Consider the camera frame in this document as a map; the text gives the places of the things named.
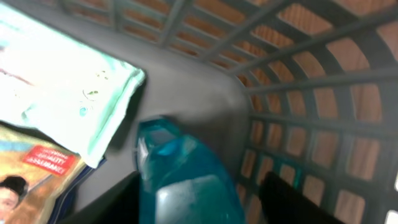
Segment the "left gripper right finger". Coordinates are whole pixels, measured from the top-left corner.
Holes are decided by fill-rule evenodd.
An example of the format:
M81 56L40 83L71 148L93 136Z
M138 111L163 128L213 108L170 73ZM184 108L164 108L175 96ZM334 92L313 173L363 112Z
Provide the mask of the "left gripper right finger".
M343 224L273 172L261 182L259 199L269 224Z

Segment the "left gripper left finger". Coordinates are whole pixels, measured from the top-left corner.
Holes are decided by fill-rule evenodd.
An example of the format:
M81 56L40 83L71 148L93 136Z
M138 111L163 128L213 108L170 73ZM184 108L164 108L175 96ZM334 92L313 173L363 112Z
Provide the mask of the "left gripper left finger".
M83 210L60 224L138 224L140 173L131 172Z

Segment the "blue mouthwash bottle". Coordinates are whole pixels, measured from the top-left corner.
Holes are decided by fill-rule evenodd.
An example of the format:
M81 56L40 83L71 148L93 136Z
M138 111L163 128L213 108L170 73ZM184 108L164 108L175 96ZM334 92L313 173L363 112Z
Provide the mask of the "blue mouthwash bottle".
M169 120L139 123L136 165L139 223L245 223L233 181L216 154Z

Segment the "yellow snack bag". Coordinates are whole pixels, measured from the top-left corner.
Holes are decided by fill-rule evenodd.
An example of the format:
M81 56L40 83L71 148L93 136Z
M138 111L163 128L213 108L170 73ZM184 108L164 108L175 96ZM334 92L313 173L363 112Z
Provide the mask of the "yellow snack bag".
M1 126L1 223L57 223L94 169L52 142Z

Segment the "light green wipes packet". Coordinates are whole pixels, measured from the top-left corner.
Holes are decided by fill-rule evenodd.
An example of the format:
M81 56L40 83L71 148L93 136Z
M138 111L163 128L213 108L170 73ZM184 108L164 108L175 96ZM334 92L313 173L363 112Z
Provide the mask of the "light green wipes packet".
M1 121L100 163L144 71L1 4Z

